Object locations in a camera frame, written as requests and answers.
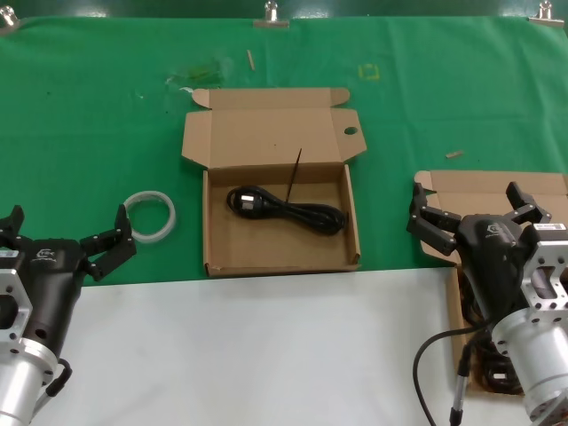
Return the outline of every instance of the cardboard piece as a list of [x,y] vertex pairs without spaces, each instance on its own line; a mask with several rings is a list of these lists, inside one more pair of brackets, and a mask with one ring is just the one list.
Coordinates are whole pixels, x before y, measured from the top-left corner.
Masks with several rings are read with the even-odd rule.
[[[433,191],[427,196],[431,207],[451,211],[461,216],[469,214],[503,215],[511,211],[505,190],[515,181],[521,190],[529,193],[535,201],[552,215],[552,222],[568,224],[568,175],[560,173],[524,173],[505,171],[419,171],[414,181],[425,190]],[[431,246],[422,243],[424,253],[451,262],[456,267],[446,283],[446,297],[450,328],[463,328],[469,324],[462,317],[460,280],[465,280],[457,252],[443,256]],[[471,335],[452,337],[454,366],[457,368],[462,348]],[[469,377],[470,392],[487,392],[475,375],[475,360],[472,359]]]
[[[203,257],[208,275],[353,271],[359,235],[349,167],[367,149],[357,112],[333,108],[346,89],[248,89],[193,92],[207,111],[185,119],[182,155],[203,173]],[[260,185],[290,202],[325,203],[347,215],[345,229],[322,236],[286,219],[251,221],[232,213],[234,187]]]

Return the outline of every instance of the logo on robot hand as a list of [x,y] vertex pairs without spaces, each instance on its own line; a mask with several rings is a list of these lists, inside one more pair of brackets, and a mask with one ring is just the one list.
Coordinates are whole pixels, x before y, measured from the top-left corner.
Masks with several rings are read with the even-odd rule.
[[500,225],[495,223],[495,224],[491,224],[491,225],[487,226],[487,235],[485,237],[486,238],[497,237],[497,236],[501,235],[502,233],[503,233],[503,230],[500,227]]
[[31,261],[34,262],[37,260],[44,260],[47,262],[57,262],[57,260],[55,259],[55,253],[52,250],[49,250],[48,248],[42,248],[41,250],[39,250],[35,255],[35,259],[32,259]]

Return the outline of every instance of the box lid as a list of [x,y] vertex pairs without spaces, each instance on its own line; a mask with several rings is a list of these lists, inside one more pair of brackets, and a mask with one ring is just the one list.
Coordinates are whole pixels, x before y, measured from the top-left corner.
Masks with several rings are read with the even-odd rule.
[[[568,177],[561,173],[528,173],[520,171],[422,170],[414,182],[422,184],[431,207],[458,215],[504,215],[512,208],[505,194],[510,182],[517,182],[525,193],[552,215],[552,221],[568,224]],[[459,264],[456,251],[444,256],[422,242],[422,250],[430,256]]]
[[182,155],[209,169],[345,162],[367,149],[345,88],[193,91]]

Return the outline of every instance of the white table surface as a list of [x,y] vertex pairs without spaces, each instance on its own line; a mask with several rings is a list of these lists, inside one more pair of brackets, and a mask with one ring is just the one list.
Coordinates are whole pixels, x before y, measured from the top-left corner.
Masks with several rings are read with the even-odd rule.
[[[447,269],[85,288],[74,374],[34,426],[425,425],[416,350],[448,328]],[[450,342],[422,357],[448,424]],[[464,426],[529,425],[520,398],[467,398]]]

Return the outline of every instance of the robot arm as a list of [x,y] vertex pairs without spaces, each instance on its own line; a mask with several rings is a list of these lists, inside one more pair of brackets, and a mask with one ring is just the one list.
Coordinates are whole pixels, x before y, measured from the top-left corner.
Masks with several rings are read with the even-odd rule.
[[[123,205],[114,229],[80,242],[31,240],[19,235],[23,220],[20,206],[0,219],[0,247],[8,248],[0,250],[2,426],[28,426],[70,377],[59,355],[85,276],[101,280],[136,254]],[[58,364],[64,368],[54,379]]]
[[[429,207],[416,184],[407,230],[444,255],[458,251],[483,328],[510,358],[533,426],[552,426],[568,418],[568,336],[561,326],[568,319],[568,294],[560,282],[568,231],[549,224],[550,214],[514,182],[506,194],[513,208],[508,214],[461,218]],[[456,390],[453,414],[459,411],[459,419],[452,424],[461,420],[464,390]]]

